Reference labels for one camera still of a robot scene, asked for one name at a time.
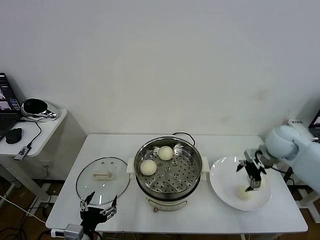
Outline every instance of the laptop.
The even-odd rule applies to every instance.
[[[3,72],[0,72],[0,140],[21,116],[21,108],[8,79]]]

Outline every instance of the computer mouse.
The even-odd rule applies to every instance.
[[[5,141],[7,144],[15,144],[21,140],[22,128],[14,128],[8,131],[5,135]]]

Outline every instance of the laptop screen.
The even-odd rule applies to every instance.
[[[0,72],[0,112],[20,111],[19,103],[12,91],[7,77]]]

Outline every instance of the wooden floor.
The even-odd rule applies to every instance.
[[[5,188],[9,188],[8,183],[4,183]],[[52,184],[49,193],[53,195],[58,195],[60,190],[62,188],[62,184]],[[4,191],[3,187],[0,186],[0,194],[3,196]],[[296,200],[298,199],[298,194],[293,195]],[[22,208],[28,208],[28,206],[32,203],[34,199],[34,195],[26,189],[24,186],[15,189],[11,195],[9,196],[9,200],[14,202],[15,204],[19,205]],[[320,211],[320,201],[318,200],[316,202],[316,207]],[[302,209],[301,210],[302,215],[304,216],[305,221],[308,224],[308,231],[303,233],[295,233],[295,234],[284,234],[279,237],[279,240],[320,240],[320,224],[315,224],[308,212],[308,210]],[[0,240],[18,240],[15,238],[14,234],[18,233],[18,230],[14,229],[6,229],[2,231],[5,228],[11,227],[11,228],[20,228],[22,217],[24,216],[24,212],[22,212],[17,207],[5,203],[0,208]],[[42,215],[42,209],[39,209],[36,213],[36,216],[40,218],[43,221],[46,221],[46,219]],[[38,236],[41,232],[47,230],[46,226],[41,223],[40,221],[36,220],[34,217],[28,217],[26,219],[26,222],[23,226],[23,229],[26,233],[26,239],[28,240],[37,240]],[[104,239],[110,239],[114,236],[113,233],[105,233],[103,235]],[[254,240],[257,237],[257,235],[251,235],[250,239]],[[51,238],[48,235],[44,235],[41,240],[51,240],[51,239],[61,239],[61,238]],[[240,240],[239,235],[170,235],[165,236],[162,234],[131,234],[131,233],[125,233],[122,235],[122,233],[118,233],[115,236],[115,239],[117,240]]]

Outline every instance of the power outlet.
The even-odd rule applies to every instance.
[[[53,165],[50,161],[40,161],[40,163],[44,169],[53,168]]]

